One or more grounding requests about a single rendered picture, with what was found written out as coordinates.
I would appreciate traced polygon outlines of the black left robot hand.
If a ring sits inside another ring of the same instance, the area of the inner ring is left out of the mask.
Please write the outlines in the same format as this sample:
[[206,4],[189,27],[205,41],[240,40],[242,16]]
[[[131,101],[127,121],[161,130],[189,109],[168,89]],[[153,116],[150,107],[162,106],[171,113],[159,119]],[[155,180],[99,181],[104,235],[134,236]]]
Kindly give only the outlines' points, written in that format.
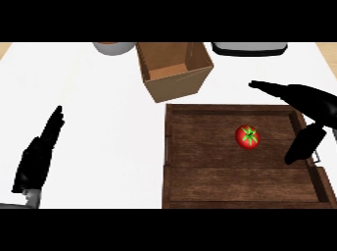
[[63,125],[62,106],[57,106],[47,120],[41,135],[33,138],[23,151],[11,188],[13,193],[42,188],[48,173],[51,152]]

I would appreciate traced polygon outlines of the brown cardboard box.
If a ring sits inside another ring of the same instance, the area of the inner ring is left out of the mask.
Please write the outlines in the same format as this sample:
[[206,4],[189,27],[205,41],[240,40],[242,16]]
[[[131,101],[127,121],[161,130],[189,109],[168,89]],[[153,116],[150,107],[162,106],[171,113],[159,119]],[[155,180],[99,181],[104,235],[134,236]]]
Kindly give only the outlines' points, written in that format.
[[135,44],[144,86],[156,103],[199,91],[214,64],[202,42]]

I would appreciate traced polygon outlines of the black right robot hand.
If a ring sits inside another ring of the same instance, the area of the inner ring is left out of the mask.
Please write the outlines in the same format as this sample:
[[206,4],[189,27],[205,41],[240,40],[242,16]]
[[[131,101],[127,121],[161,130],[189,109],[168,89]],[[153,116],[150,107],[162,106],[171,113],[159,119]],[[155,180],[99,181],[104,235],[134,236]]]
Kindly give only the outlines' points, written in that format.
[[285,163],[289,165],[311,156],[326,134],[323,128],[328,126],[337,130],[337,96],[301,84],[282,85],[254,80],[248,86],[279,97],[314,120],[314,123],[298,132],[289,147],[285,155]]

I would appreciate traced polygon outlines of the grey round pot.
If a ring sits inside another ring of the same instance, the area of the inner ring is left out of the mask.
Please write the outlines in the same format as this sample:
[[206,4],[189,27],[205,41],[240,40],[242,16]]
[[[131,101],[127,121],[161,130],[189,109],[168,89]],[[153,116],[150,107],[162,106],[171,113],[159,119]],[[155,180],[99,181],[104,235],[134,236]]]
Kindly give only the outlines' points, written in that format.
[[133,49],[134,45],[135,45],[134,42],[107,42],[107,43],[96,42],[94,43],[94,46],[99,52],[107,56],[122,55]]

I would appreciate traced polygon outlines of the black and grey appliance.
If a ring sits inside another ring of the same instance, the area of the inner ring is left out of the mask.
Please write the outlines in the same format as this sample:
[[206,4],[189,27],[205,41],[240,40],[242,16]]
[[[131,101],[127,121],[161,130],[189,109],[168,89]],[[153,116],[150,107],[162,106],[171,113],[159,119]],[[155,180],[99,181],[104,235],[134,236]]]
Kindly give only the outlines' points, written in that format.
[[218,55],[237,57],[279,56],[288,49],[286,42],[212,42]]

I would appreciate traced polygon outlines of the dark wooden tray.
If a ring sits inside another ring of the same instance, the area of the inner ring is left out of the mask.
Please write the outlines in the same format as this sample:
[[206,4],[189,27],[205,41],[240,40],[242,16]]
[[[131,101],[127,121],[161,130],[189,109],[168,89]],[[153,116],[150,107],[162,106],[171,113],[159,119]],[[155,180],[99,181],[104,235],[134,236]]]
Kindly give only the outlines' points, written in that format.
[[[243,149],[236,129],[260,144]],[[162,207],[335,209],[325,170],[310,159],[285,163],[301,113],[288,105],[167,105]]]

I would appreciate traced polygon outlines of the red tomato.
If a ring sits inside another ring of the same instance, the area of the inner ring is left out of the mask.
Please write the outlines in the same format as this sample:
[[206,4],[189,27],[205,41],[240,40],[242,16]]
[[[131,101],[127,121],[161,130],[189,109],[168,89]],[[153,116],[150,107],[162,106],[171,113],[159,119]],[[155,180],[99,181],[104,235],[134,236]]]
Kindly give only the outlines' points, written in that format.
[[260,134],[251,125],[242,125],[236,129],[236,144],[246,150],[254,149],[260,144]]

